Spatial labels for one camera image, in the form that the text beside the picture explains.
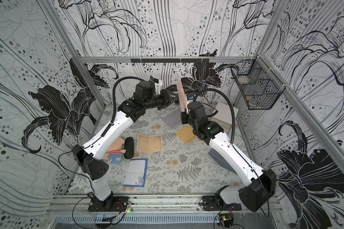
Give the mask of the lilac grey envelope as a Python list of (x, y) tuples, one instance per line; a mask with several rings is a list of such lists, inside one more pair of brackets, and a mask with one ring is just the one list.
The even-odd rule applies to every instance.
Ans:
[(168, 114), (162, 119), (162, 121), (169, 127), (172, 128), (176, 125), (181, 124), (181, 111), (175, 110), (172, 113)]

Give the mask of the dark grey envelope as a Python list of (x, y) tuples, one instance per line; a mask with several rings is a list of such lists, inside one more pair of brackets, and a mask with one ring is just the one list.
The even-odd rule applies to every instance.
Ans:
[(222, 168), (227, 169), (236, 174), (236, 171), (229, 165), (229, 163), (214, 149), (210, 149), (209, 156), (217, 162)]

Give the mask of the white blue-bordered letter paper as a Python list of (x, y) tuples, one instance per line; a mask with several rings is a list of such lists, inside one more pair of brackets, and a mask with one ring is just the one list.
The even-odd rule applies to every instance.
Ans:
[(123, 182), (124, 187), (143, 188), (145, 187), (148, 159), (139, 158), (129, 161), (128, 170)]

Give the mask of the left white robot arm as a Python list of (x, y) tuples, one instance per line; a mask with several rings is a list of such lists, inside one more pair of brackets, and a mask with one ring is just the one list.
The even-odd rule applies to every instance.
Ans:
[(114, 106), (111, 120), (84, 145), (76, 145), (72, 153), (82, 171), (90, 179), (90, 184), (97, 200), (103, 202), (113, 193), (108, 185), (106, 172), (109, 165), (102, 160), (107, 148), (132, 124), (134, 124), (146, 110), (164, 109), (178, 99), (178, 94), (162, 89), (162, 81), (151, 78), (141, 80), (135, 87), (133, 96), (120, 106)]

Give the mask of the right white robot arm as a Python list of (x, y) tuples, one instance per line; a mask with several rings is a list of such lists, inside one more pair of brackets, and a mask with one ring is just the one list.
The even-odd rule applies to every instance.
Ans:
[(196, 94), (187, 97), (182, 87), (178, 89), (181, 105), (181, 120), (189, 124), (195, 136), (214, 149), (237, 173), (245, 187), (236, 190), (229, 187), (219, 192), (219, 197), (226, 203), (234, 203), (234, 194), (238, 194), (243, 205), (256, 212), (275, 194), (277, 175), (271, 170), (264, 170), (247, 157), (216, 122), (210, 121), (204, 106), (198, 102)]

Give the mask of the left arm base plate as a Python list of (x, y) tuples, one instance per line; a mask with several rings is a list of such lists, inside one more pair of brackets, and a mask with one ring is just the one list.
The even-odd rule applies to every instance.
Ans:
[(129, 202), (127, 196), (111, 196), (104, 201), (100, 201), (96, 197), (91, 198), (88, 207), (89, 212), (122, 212), (125, 211)]

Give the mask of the yellow kraft envelope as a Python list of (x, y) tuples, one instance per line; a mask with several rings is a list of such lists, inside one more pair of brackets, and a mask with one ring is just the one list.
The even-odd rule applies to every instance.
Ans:
[(182, 129), (176, 132), (176, 135), (183, 143), (189, 143), (197, 139), (197, 136), (193, 133), (193, 128), (190, 125), (185, 125)]

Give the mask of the pink envelope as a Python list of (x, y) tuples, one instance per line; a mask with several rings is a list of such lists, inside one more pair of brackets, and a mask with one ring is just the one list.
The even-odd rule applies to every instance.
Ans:
[(181, 112), (187, 113), (187, 97), (185, 95), (182, 80), (179, 79), (176, 84), (177, 92), (178, 92), (178, 98), (179, 98), (179, 104), (181, 107)]

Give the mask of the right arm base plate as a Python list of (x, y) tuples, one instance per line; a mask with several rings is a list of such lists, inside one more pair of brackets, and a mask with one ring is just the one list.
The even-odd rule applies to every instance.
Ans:
[(199, 205), (203, 207), (204, 211), (220, 211), (223, 209), (232, 210), (232, 211), (241, 211), (242, 207), (240, 204), (233, 203), (228, 206), (223, 200), (219, 197), (213, 195), (202, 196), (202, 199), (199, 201)]

